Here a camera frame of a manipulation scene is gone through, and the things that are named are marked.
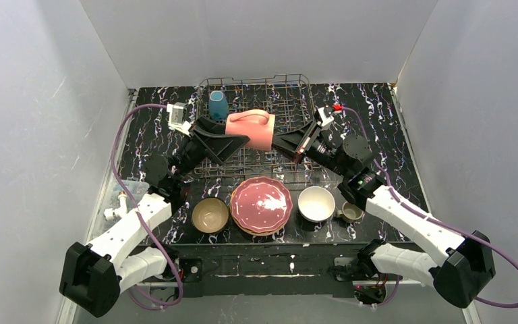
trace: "pink mug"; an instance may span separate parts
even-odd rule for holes
[[[227,135],[247,135],[250,141],[246,147],[262,151],[271,151],[275,115],[265,110],[252,109],[227,116],[225,133]]]

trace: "wire dish rack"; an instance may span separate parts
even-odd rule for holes
[[[272,78],[209,78],[198,87],[196,118],[209,116],[208,102],[212,91],[221,90],[227,98],[230,113],[263,109],[275,115],[275,134],[294,130],[312,120],[314,100],[309,80],[302,74],[279,74]],[[278,173],[313,172],[318,164],[304,159],[294,164],[281,154],[242,148],[223,165],[206,159],[194,172],[201,178],[247,178]]]

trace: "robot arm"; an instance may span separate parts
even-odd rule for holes
[[[433,286],[451,304],[465,308],[495,276],[491,250],[470,238],[420,218],[408,210],[421,209],[385,186],[385,180],[370,169],[375,159],[368,141],[348,135],[338,147],[325,140],[333,114],[341,106],[319,108],[314,121],[273,138],[273,148],[292,161],[304,157],[343,177],[338,185],[346,200],[363,211],[387,221],[413,240],[424,252],[396,248],[375,240],[360,250],[349,265],[353,277],[370,278],[377,273],[394,273]],[[477,236],[489,242],[479,232]]]
[[[223,164],[247,142],[247,136],[225,135],[225,125],[201,117],[189,129],[188,136],[184,136],[175,155],[149,157],[144,171],[150,188],[138,203],[138,209],[131,210],[86,245],[76,242],[67,250],[61,294],[100,317],[112,308],[124,290],[163,273],[167,261],[159,250],[147,248],[129,256],[147,235],[136,212],[153,230],[185,203],[188,193],[182,181],[185,175],[205,158]]]
[[[357,253],[351,264],[355,275],[402,275],[433,286],[451,304],[466,307],[495,275],[491,251],[413,215],[401,205],[413,206],[407,200],[393,199],[384,179],[370,169],[374,155],[366,139],[350,135],[338,148],[332,147],[321,132],[328,130],[336,111],[340,109],[317,109],[315,121],[275,135],[273,148],[296,163],[307,156],[342,176],[339,190],[348,202],[387,221],[425,251],[400,249],[375,240]],[[174,129],[187,136],[175,155],[153,155],[145,162],[145,181],[150,188],[138,203],[138,210],[124,215],[109,231],[86,245],[76,242],[66,252],[59,290],[95,317],[108,312],[124,290],[161,274],[167,266],[161,252],[154,248],[129,256],[146,237],[136,211],[153,230],[185,203],[185,175],[205,158],[223,164],[249,141],[247,136],[225,135],[225,125],[206,117],[200,117],[191,128],[170,118],[176,124]],[[481,233],[474,235],[488,241]]]

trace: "black table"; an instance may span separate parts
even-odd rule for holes
[[[355,109],[363,119],[370,137],[370,145],[379,154],[378,162],[388,171],[398,192],[411,202],[426,209],[424,195],[420,188],[413,161],[410,157],[401,124],[395,111],[391,89],[388,84],[311,84],[310,89],[315,105],[340,103]],[[259,94],[264,89],[257,88]],[[141,88],[136,104],[144,103],[188,103],[190,118],[194,119],[197,87]],[[361,134],[359,125],[350,112],[335,117],[330,129],[330,140],[340,141],[341,136],[349,133]],[[181,138],[179,132],[170,132],[167,115],[158,109],[145,109],[138,112],[131,121],[125,148],[120,163],[123,179],[141,180],[143,162],[150,153],[172,153]],[[317,244],[317,243],[363,243],[374,238],[396,242],[408,240],[399,231],[384,221],[365,215],[355,223],[345,223],[333,218],[322,223],[310,223],[297,214],[297,197],[308,186],[322,186],[331,191],[337,208],[345,199],[340,195],[337,184],[340,178],[332,172],[319,169],[299,173],[272,174],[281,180],[291,191],[294,208],[285,227],[267,237],[251,236],[230,220],[228,226],[217,235],[202,234],[192,225],[190,217],[195,204],[202,198],[215,196],[229,204],[232,191],[244,178],[198,178],[188,177],[191,191],[185,206],[172,216],[170,221],[154,230],[156,236],[166,244]]]

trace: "white wall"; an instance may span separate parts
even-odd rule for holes
[[[303,73],[396,82],[437,0],[81,0],[129,88]]]
[[[518,260],[518,1],[440,0],[398,94],[434,215]],[[494,257],[481,296],[518,301],[518,273]],[[476,304],[483,323],[518,323]]]
[[[53,323],[127,91],[78,0],[0,0],[0,323]]]

